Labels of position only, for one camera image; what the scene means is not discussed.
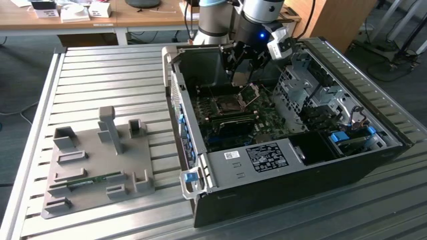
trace white label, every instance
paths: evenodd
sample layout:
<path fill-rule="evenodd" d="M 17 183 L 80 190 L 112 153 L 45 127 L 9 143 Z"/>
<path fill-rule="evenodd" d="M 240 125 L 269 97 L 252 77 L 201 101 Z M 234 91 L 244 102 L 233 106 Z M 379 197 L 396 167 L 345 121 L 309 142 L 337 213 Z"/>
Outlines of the white label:
<path fill-rule="evenodd" d="M 237 151 L 225 152 L 225 153 L 224 153 L 224 156 L 225 156 L 225 159 L 234 159 L 234 158 L 238 158 L 238 157 L 240 157 Z"/>
<path fill-rule="evenodd" d="M 112 26 L 112 23 L 93 23 L 93 27 L 105 27 L 105 26 Z"/>

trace motherboard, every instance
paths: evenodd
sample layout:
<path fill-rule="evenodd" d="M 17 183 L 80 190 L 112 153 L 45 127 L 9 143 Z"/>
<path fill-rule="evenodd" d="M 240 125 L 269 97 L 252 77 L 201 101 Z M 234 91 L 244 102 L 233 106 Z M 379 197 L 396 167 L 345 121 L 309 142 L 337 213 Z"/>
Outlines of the motherboard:
<path fill-rule="evenodd" d="M 272 101 L 274 87 L 250 83 L 233 88 L 234 94 L 201 94 L 190 99 L 208 152 L 269 142 L 289 134 Z"/>

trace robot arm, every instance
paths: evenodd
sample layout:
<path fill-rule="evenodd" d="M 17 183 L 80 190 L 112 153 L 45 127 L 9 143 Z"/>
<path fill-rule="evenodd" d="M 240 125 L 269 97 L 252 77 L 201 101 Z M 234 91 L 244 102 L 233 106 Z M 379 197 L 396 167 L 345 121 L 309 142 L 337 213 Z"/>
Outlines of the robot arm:
<path fill-rule="evenodd" d="M 237 0 L 232 3 L 238 14 L 238 26 L 234 42 L 221 46 L 222 66 L 230 80 L 244 60 L 249 61 L 252 73 L 270 59 L 280 60 L 292 54 L 290 36 L 276 21 L 282 3 L 284 0 Z"/>

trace wooden desk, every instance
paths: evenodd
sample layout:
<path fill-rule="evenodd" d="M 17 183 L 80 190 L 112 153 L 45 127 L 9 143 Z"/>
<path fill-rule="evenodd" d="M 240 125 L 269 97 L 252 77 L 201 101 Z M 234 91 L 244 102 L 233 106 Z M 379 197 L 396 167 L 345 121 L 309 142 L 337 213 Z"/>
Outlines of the wooden desk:
<path fill-rule="evenodd" d="M 17 7 L 10 0 L 0 0 L 0 30 L 33 30 L 33 29 L 81 29 L 114 27 L 116 19 L 116 1 L 109 0 L 112 15 L 109 18 L 92 17 L 90 21 L 77 21 L 61 23 L 60 17 L 37 18 L 33 12 L 28 12 L 28 7 Z"/>
<path fill-rule="evenodd" d="M 161 0 L 157 8 L 138 9 L 130 7 L 124 0 L 116 0 L 116 23 L 118 27 L 141 26 L 182 26 L 184 16 L 178 5 L 180 0 Z"/>
<path fill-rule="evenodd" d="M 316 0 L 304 37 L 324 37 L 344 52 L 356 37 L 375 2 L 376 0 Z M 297 36 L 306 24 L 312 0 L 285 0 L 284 3 L 301 18 L 293 32 L 293 36 Z"/>
<path fill-rule="evenodd" d="M 17 7 L 10 0 L 0 0 L 0 36 L 114 33 L 118 45 L 126 45 L 126 32 L 185 29 L 180 0 L 161 1 L 158 11 L 162 13 L 149 9 L 137 12 L 125 0 L 109 0 L 109 18 L 92 17 L 90 21 L 61 23 L 58 17 L 37 18 L 33 12 L 26 11 L 28 7 Z M 197 29 L 197 22 L 193 21 L 193 24 L 193 29 Z"/>

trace metal table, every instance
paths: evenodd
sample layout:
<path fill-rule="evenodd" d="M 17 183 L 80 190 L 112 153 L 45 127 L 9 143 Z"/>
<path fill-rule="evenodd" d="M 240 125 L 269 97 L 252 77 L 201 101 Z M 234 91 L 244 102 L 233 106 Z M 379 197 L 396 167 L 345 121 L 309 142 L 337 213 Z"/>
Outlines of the metal table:
<path fill-rule="evenodd" d="M 312 42 L 335 61 L 343 56 Z M 202 228 L 192 227 L 162 86 L 165 44 L 69 48 L 52 58 L 17 171 L 0 239 L 420 239 L 427 237 L 427 132 L 352 66 L 351 82 L 417 142 L 357 183 Z M 148 126 L 154 194 L 52 219 L 40 217 L 58 126 L 97 128 L 97 107 L 116 107 L 116 124 Z"/>

